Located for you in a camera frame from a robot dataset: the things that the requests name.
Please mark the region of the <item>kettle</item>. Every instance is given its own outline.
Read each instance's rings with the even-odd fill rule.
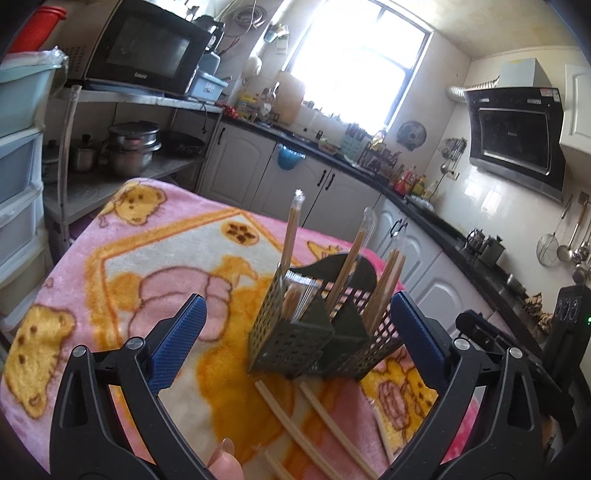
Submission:
[[[208,53],[215,51],[222,41],[223,31],[226,28],[226,24],[224,22],[216,22],[216,20],[210,15],[202,15],[201,17],[197,17],[191,23],[212,34],[212,39],[209,41],[205,52]]]
[[[466,248],[474,254],[480,253],[485,236],[482,230],[475,228],[466,237]]]
[[[505,251],[505,247],[501,245],[503,239],[497,235],[496,238],[489,236],[480,248],[480,261],[489,267],[494,267]]]

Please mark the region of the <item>chopstick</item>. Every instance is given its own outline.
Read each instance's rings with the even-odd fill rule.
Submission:
[[[287,230],[285,231],[285,240],[283,242],[283,252],[281,253],[281,262],[279,263],[280,272],[285,275],[291,266],[291,256],[296,244],[296,234],[298,224],[300,223],[301,205],[306,197],[301,190],[295,191],[293,202],[291,203],[290,215],[287,219]]]
[[[355,460],[357,465],[359,465],[361,470],[363,470],[365,475],[367,475],[367,477],[371,478],[372,480],[378,480],[378,473],[371,467],[370,464],[365,461],[361,455],[361,452],[357,450],[357,447],[353,445],[353,443],[335,423],[326,409],[322,406],[322,403],[320,403],[320,401],[316,398],[310,387],[308,387],[304,381],[299,382],[299,387],[305,398],[308,400],[308,402],[310,402],[310,405],[312,405],[312,408],[320,416],[320,418],[323,420],[335,438],[339,441],[339,443],[343,446],[343,448],[347,450],[347,453],[351,455],[351,458]]]
[[[396,268],[394,268],[393,272],[390,275],[388,280],[388,286],[385,293],[382,295],[381,300],[379,302],[378,310],[376,311],[376,315],[374,316],[374,321],[370,324],[368,333],[373,335],[378,328],[379,324],[382,322],[384,318],[384,313],[388,308],[388,303],[392,299],[392,295],[394,295],[394,290],[396,290],[396,285],[398,284],[398,280],[400,280],[400,275],[402,274],[402,269],[404,268],[404,262],[406,261],[406,257],[404,255],[398,256],[398,262],[396,264]]]
[[[374,400],[371,400],[369,403],[372,412],[374,412],[375,421],[378,424],[379,437],[382,439],[382,445],[384,446],[386,457],[388,458],[389,464],[392,465],[394,463],[394,452],[392,451],[392,446],[388,440],[388,433],[386,432],[386,425],[384,425],[382,414],[379,412],[379,408]]]
[[[336,304],[341,297],[345,282],[347,281],[347,278],[349,278],[349,274],[353,269],[357,255],[359,255],[359,250],[361,250],[361,245],[363,244],[363,240],[365,240],[366,233],[367,231],[365,229],[361,229],[359,232],[357,232],[357,236],[353,241],[351,250],[349,250],[349,254],[347,255],[345,263],[343,264],[343,268],[340,269],[339,276],[337,277],[335,284],[330,289],[329,295],[326,297],[326,311],[329,314],[331,314],[331,312],[335,309]]]
[[[302,450],[310,457],[310,459],[316,464],[316,466],[324,472],[324,474],[331,480],[341,480],[339,473],[326,462],[321,454],[316,450],[314,444],[308,440],[308,437],[296,426],[293,420],[287,413],[284,412],[283,408],[279,405],[273,394],[269,391],[263,380],[259,380],[255,383],[256,389],[263,397],[263,400],[267,402],[267,405],[271,411],[275,414],[275,417],[283,425],[283,427],[289,432],[294,441],[301,447]]]
[[[388,279],[392,274],[392,270],[394,269],[394,265],[396,264],[396,260],[398,259],[399,254],[400,252],[396,249],[393,249],[390,252],[390,255],[388,256],[388,262],[384,267],[384,271],[382,272],[382,275],[379,278],[378,284],[375,286],[375,290],[372,293],[371,297],[367,302],[367,305],[363,310],[363,326],[367,331],[369,331],[369,327],[374,320],[375,310],[379,307],[382,295],[384,294],[384,290],[386,289],[386,285],[388,284]]]
[[[296,480],[292,474],[289,473],[282,464],[275,460],[267,450],[262,450],[261,452],[277,478],[280,480]]]

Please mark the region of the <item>screw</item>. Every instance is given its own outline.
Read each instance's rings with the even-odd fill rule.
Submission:
[[[144,339],[140,337],[133,337],[127,340],[125,346],[129,348],[129,350],[137,350],[144,344]]]
[[[468,350],[470,348],[470,342],[464,338],[456,338],[453,342],[458,350]]]
[[[84,345],[78,345],[72,350],[72,355],[80,357],[86,353],[86,347]]]
[[[509,348],[509,354],[513,358],[521,358],[521,357],[523,357],[523,352],[521,350],[519,350],[516,346],[512,346],[511,348]]]

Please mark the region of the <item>blue gripper pad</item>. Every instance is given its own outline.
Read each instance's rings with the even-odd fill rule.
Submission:
[[[193,295],[174,316],[174,324],[150,357],[148,388],[154,395],[173,384],[205,325],[205,299]]]
[[[425,318],[405,291],[392,297],[390,318],[425,385],[443,394],[449,385],[450,336],[437,322]]]

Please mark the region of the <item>red container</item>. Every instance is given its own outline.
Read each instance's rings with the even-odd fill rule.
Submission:
[[[9,53],[39,50],[57,23],[66,18],[66,13],[67,10],[60,7],[39,7],[18,34]]]

